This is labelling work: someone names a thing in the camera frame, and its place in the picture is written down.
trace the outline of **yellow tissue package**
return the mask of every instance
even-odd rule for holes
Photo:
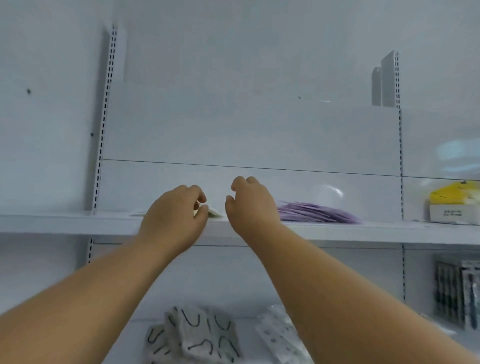
[[[480,204],[480,183],[458,181],[439,188],[430,194],[431,205],[476,205]]]

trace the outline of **white shelf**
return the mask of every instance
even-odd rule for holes
[[[144,348],[144,339],[150,325],[159,323],[155,320],[130,321],[117,342],[113,345],[104,360],[110,363],[139,363]],[[255,319],[235,320],[240,348],[246,364],[271,364],[275,363],[268,347],[262,342],[254,329]]]
[[[45,215],[0,215],[0,232],[77,235],[134,235],[141,217],[122,212],[89,211]],[[365,222],[360,225],[286,222],[308,240],[385,243],[480,244],[479,226],[433,224],[413,221]],[[235,238],[226,218],[209,220],[202,237]]]

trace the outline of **black curved line pattern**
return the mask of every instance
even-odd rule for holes
[[[233,346],[232,342],[230,341],[230,339],[227,339],[225,336],[220,336],[220,338],[218,339],[218,348],[220,349],[222,347],[222,339],[225,339],[227,340],[229,343],[230,343],[230,346],[232,347],[233,351],[235,352],[235,354],[237,355],[237,357],[240,358],[240,355],[239,355],[239,352],[237,351],[237,349],[235,349],[235,346]]]
[[[220,324],[219,324],[218,321],[216,320],[216,315],[213,315],[213,318],[215,319],[216,325],[217,325],[219,328],[221,328],[223,331],[228,331],[228,329],[230,328],[230,325],[232,324],[232,322],[229,321],[227,328],[223,328],[223,327],[220,326]]]
[[[158,353],[160,350],[162,350],[164,347],[166,347],[166,345],[167,345],[167,344],[163,344],[162,346],[160,346],[157,350],[155,350],[155,351],[153,352],[153,354]]]
[[[152,331],[150,331],[150,335],[148,335],[148,338],[147,338],[147,341],[148,341],[150,344],[155,343],[155,341],[158,339],[158,337],[159,337],[160,335],[163,334],[163,331],[164,331],[164,330],[160,331],[160,332],[157,334],[157,336],[155,336],[155,339],[153,339],[153,341],[150,341],[150,337],[151,337],[152,334],[153,334],[153,330],[154,330],[154,328],[152,329]]]
[[[210,352],[209,354],[212,355],[213,353],[213,343],[209,340],[209,339],[205,339],[203,340],[200,344],[196,344],[196,345],[192,345],[192,346],[188,346],[187,347],[187,350],[190,350],[190,349],[193,349],[193,348],[196,348],[197,346],[202,346],[203,344],[205,344],[206,342],[208,342],[210,344]]]
[[[173,322],[173,320],[172,320],[172,316],[168,315],[168,320],[173,325],[173,327],[175,327],[175,328],[177,327],[177,324],[175,322]]]
[[[184,312],[183,310],[182,310],[181,312],[182,312],[182,314],[183,314],[183,317],[185,318],[185,320],[187,320],[187,322],[188,322],[188,324],[189,324],[190,326],[192,326],[192,327],[194,327],[194,328],[199,327],[199,325],[200,325],[200,314],[198,314],[198,323],[197,323],[196,325],[192,325],[192,324],[190,323],[190,321],[187,319],[187,317],[186,317],[186,315],[185,315],[185,312]]]

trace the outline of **bare arm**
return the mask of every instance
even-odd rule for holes
[[[227,197],[234,230],[263,263],[316,363],[478,363],[406,305],[280,223],[259,182]]]
[[[138,236],[0,316],[0,363],[100,364],[163,269],[208,218],[198,186],[179,186],[148,210]]]

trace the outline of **person's right hand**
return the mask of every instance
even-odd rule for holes
[[[235,198],[227,196],[225,211],[233,229],[244,240],[264,226],[280,224],[272,195],[255,177],[237,177],[231,189]]]

